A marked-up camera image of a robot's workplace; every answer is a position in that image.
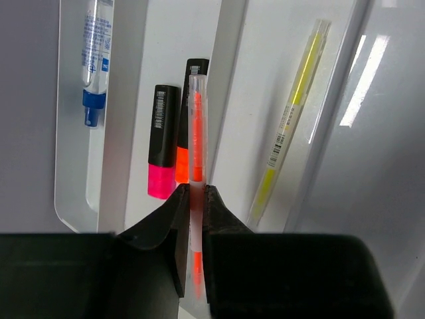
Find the yellow pen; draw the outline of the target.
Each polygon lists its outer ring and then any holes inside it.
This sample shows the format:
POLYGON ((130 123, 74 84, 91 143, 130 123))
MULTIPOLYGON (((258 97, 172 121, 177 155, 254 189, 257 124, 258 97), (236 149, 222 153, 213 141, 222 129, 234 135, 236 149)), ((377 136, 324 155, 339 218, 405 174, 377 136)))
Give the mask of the yellow pen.
POLYGON ((276 186, 321 59, 330 26, 331 21, 325 19, 316 20, 307 40, 288 101, 266 161, 264 173, 250 208, 247 225, 252 230, 258 228, 276 186))

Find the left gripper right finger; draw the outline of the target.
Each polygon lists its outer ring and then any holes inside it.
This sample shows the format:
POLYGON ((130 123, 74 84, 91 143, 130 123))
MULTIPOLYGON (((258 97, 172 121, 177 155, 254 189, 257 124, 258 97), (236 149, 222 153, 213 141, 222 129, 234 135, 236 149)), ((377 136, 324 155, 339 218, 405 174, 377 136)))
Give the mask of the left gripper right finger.
POLYGON ((376 262, 350 235, 254 233, 207 186, 203 268, 213 318, 394 318, 376 262))

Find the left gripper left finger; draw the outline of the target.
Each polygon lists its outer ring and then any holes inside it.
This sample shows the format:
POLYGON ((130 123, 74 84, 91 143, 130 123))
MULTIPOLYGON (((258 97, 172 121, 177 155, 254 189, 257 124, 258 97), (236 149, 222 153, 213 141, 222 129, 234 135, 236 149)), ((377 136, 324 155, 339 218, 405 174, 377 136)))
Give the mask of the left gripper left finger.
POLYGON ((186 184, 119 234, 3 234, 1 317, 176 318, 188 235, 186 184))

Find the orange-capped black marker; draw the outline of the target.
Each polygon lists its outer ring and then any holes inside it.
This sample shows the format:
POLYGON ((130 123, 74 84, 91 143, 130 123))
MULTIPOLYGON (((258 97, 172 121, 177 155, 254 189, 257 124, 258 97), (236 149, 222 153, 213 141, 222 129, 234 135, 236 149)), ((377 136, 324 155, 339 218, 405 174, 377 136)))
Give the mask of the orange-capped black marker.
POLYGON ((189 150, 188 150, 188 98, 189 77, 192 74, 207 75, 209 59, 190 58, 185 67, 185 79, 179 116, 177 136, 177 153, 175 162, 175 181, 177 183, 189 182, 189 150))

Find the clear blue-capped spray bottle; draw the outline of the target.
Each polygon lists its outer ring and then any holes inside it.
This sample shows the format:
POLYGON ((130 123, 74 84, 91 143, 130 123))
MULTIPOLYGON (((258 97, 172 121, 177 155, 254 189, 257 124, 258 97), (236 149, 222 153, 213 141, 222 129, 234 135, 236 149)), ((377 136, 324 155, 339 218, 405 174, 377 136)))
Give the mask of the clear blue-capped spray bottle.
POLYGON ((82 105, 84 124, 96 128, 106 105, 110 70, 113 1, 89 1, 82 45, 82 105))

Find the pink black highlighter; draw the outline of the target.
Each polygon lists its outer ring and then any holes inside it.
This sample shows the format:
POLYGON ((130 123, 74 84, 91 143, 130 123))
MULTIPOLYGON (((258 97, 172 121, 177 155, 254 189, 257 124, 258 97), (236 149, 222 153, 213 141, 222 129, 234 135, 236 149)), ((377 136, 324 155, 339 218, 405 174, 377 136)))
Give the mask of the pink black highlighter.
POLYGON ((175 161, 179 93, 178 87, 165 84, 157 84, 154 90, 149 137, 147 194, 157 199, 168 199, 176 185, 175 161))

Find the pink pen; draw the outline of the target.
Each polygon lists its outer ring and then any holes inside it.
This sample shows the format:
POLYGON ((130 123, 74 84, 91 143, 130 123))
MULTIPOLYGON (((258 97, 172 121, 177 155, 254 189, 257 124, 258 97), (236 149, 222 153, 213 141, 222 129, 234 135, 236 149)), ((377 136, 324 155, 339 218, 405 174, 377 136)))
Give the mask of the pink pen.
POLYGON ((190 244, 193 254, 192 278, 196 298, 203 295, 203 194, 207 184, 208 154, 208 97, 207 76, 189 77, 188 144, 190 187, 190 244))

